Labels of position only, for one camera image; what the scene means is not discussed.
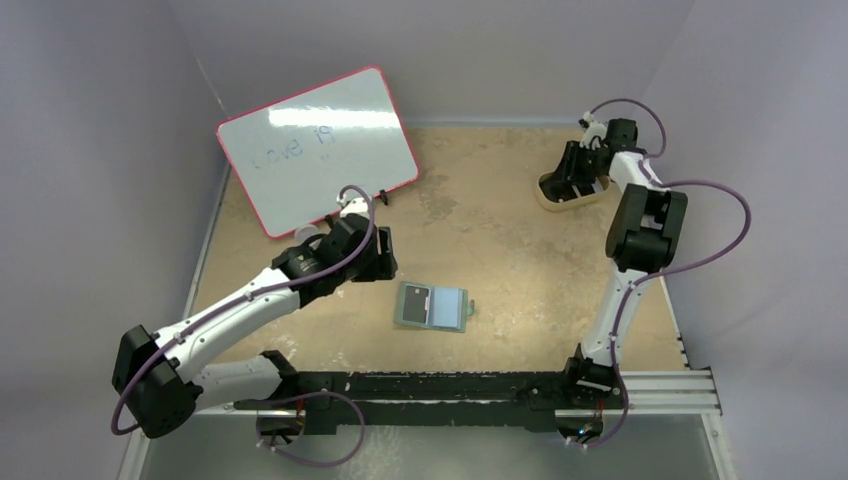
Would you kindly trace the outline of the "beige oval tray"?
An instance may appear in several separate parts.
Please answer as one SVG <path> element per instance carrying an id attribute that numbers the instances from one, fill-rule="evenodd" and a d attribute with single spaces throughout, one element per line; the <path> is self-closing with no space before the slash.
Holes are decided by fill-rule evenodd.
<path id="1" fill-rule="evenodd" d="M 541 175 L 536 183 L 534 195 L 546 211 L 559 213 L 597 203 L 609 195 L 610 181 L 601 176 L 589 185 L 578 185 L 558 180 L 554 173 Z"/>

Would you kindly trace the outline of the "black credit card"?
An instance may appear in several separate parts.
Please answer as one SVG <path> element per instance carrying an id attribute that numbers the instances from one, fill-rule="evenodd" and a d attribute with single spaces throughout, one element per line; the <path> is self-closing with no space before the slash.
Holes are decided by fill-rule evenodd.
<path id="1" fill-rule="evenodd" d="M 414 325 L 426 325 L 429 317 L 431 289 L 407 283 L 401 288 L 400 320 Z"/>

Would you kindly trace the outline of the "teal leather card holder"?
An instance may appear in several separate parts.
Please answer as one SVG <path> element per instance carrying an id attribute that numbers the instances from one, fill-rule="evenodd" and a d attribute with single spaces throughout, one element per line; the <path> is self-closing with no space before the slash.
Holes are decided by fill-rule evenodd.
<path id="1" fill-rule="evenodd" d="M 401 301 L 403 298 L 401 288 L 407 283 L 423 285 L 431 289 L 429 317 L 426 325 L 414 325 L 400 320 Z M 476 303 L 469 297 L 466 289 L 404 281 L 399 284 L 394 323 L 404 327 L 464 333 L 467 320 L 474 315 L 475 311 Z"/>

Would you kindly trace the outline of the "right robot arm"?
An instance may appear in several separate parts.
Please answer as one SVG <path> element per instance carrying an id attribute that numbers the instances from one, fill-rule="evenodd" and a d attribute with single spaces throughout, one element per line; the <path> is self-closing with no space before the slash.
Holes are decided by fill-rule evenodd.
<path id="1" fill-rule="evenodd" d="M 611 273 L 589 332 L 566 362 L 561 392 L 576 407 L 622 392 L 617 375 L 623 341 L 641 296 L 673 260 L 688 206 L 685 194 L 661 184 L 638 145 L 635 121 L 607 122 L 586 113 L 583 134 L 566 143 L 557 167 L 537 182 L 549 211 L 591 203 L 611 188 L 620 192 L 605 240 Z"/>

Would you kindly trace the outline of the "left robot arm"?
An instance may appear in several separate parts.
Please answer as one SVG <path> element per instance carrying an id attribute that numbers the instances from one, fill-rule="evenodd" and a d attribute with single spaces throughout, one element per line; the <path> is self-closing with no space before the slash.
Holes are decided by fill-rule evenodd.
<path id="1" fill-rule="evenodd" d="M 296 372 L 282 354 L 265 351 L 241 362 L 216 358 L 266 324 L 333 294 L 342 284 L 391 280 L 397 262 L 391 231 L 359 214 L 327 233 L 285 249 L 245 286 L 206 310 L 150 333 L 138 325 L 121 337 L 112 375 L 122 411 L 149 438 L 173 432 L 194 413 L 242 400 L 284 409 L 297 399 Z"/>

